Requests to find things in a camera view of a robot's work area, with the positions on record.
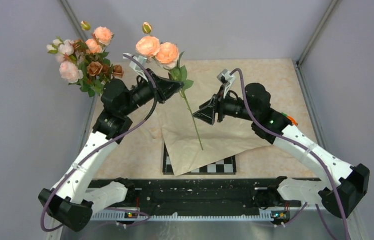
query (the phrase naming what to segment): beige table surface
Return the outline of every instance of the beige table surface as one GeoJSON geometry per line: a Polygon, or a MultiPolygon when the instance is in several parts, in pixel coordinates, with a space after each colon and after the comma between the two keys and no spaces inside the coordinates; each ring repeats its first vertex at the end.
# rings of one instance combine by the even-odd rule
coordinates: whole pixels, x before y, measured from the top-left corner
{"type": "MultiPolygon", "coordinates": [[[[203,60],[183,61],[188,75],[193,78],[216,80],[215,72],[223,69],[240,68],[244,76],[255,76],[271,94],[271,107],[279,112],[288,113],[299,124],[298,128],[308,138],[316,142],[309,114],[296,77],[291,59],[259,60],[203,60]]],[[[120,63],[125,70],[123,81],[130,87],[135,84],[136,74],[127,62],[120,63]]],[[[154,63],[146,66],[159,76],[167,74],[154,63]]],[[[129,117],[133,126],[147,115],[151,102],[133,112],[129,117]]],[[[103,110],[100,99],[97,101],[91,127],[103,110]]],[[[156,113],[142,127],[126,136],[105,160],[95,178],[97,179],[234,179],[234,178],[312,178],[314,175],[289,154],[274,146],[267,146],[242,152],[236,156],[236,175],[164,175],[163,137],[156,113]]]]}

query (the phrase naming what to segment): flower bouquet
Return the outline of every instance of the flower bouquet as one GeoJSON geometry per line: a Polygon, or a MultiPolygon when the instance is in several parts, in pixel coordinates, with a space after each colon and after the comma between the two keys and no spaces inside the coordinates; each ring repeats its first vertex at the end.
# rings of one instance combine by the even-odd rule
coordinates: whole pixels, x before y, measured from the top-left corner
{"type": "Polygon", "coordinates": [[[191,118],[196,130],[197,139],[200,143],[201,150],[203,145],[200,140],[200,135],[197,130],[197,125],[191,111],[190,104],[188,103],[185,91],[193,86],[193,81],[187,79],[187,68],[181,66],[181,57],[184,52],[179,52],[178,46],[170,42],[159,42],[159,39],[152,36],[152,26],[145,22],[143,23],[142,30],[147,36],[143,37],[135,46],[136,51],[148,59],[148,63],[155,61],[157,65],[168,71],[169,79],[172,81],[183,82],[184,87],[179,92],[182,99],[184,99],[187,109],[190,112],[191,118]]]}
{"type": "MultiPolygon", "coordinates": [[[[84,31],[90,31],[87,22],[81,22],[84,31]]],[[[107,47],[114,34],[105,27],[98,27],[91,32],[91,39],[86,42],[62,40],[57,37],[47,45],[49,54],[60,63],[60,75],[69,85],[80,86],[80,90],[90,97],[103,94],[104,85],[114,78],[122,78],[124,71],[121,65],[112,65],[107,59],[107,47]]]]}

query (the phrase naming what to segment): yellow flower bud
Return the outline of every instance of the yellow flower bud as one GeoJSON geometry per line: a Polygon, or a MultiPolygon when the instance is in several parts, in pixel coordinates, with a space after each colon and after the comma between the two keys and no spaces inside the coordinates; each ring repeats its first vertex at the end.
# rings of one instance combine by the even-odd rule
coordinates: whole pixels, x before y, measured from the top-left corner
{"type": "Polygon", "coordinates": [[[88,30],[91,29],[91,25],[89,23],[87,23],[86,21],[82,21],[81,22],[81,28],[84,31],[88,31],[88,30]]]}
{"type": "Polygon", "coordinates": [[[144,34],[150,34],[152,31],[152,27],[148,22],[143,23],[143,33],[144,34]]]}

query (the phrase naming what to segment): robotic arm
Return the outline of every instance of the robotic arm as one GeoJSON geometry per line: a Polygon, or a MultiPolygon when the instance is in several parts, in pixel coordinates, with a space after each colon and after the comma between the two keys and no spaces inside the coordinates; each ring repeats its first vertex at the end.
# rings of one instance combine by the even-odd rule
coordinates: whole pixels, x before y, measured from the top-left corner
{"type": "MultiPolygon", "coordinates": [[[[145,58],[134,59],[140,64],[145,62],[145,58]]],[[[49,201],[49,216],[75,232],[82,230],[95,213],[135,197],[133,184],[121,178],[100,189],[86,192],[95,173],[109,153],[119,146],[122,138],[112,143],[109,141],[129,131],[132,121],[128,115],[154,99],[155,95],[159,103],[165,103],[184,86],[182,82],[158,77],[147,69],[154,79],[154,88],[137,65],[131,67],[137,73],[141,73],[137,78],[137,86],[129,90],[119,79],[112,80],[104,86],[101,97],[104,110],[98,117],[84,149],[65,176],[52,189],[43,189],[38,196],[43,207],[49,201]]]]}
{"type": "MultiPolygon", "coordinates": [[[[222,122],[225,116],[251,121],[244,101],[229,90],[235,77],[229,71],[224,70],[217,78],[222,86],[209,101],[199,107],[199,110],[194,113],[194,117],[210,125],[213,125],[215,120],[218,123],[222,122]]],[[[261,84],[248,84],[245,87],[245,92],[253,116],[264,128],[292,139],[307,147],[308,150],[304,151],[296,144],[272,136],[252,123],[251,128],[254,133],[261,139],[288,152],[321,180],[308,181],[279,177],[279,184],[273,186],[273,189],[285,201],[296,200],[309,204],[322,204],[332,215],[341,218],[331,183],[319,162],[309,154],[312,151],[327,166],[332,175],[334,187],[339,193],[344,212],[348,217],[367,192],[369,170],[362,164],[351,166],[312,142],[298,130],[294,119],[271,108],[271,96],[261,84]]]]}

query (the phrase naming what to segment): gray floor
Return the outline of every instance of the gray floor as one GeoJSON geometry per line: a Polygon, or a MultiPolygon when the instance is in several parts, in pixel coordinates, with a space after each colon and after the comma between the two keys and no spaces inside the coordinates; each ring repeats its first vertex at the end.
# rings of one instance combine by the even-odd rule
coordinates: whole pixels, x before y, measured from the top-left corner
{"type": "MultiPolygon", "coordinates": [[[[341,220],[324,212],[331,231],[343,240],[341,220]]],[[[256,222],[147,222],[124,230],[114,224],[100,227],[102,221],[91,222],[83,231],[64,230],[61,240],[330,240],[318,214],[303,212],[286,228],[257,226],[256,222]]]]}

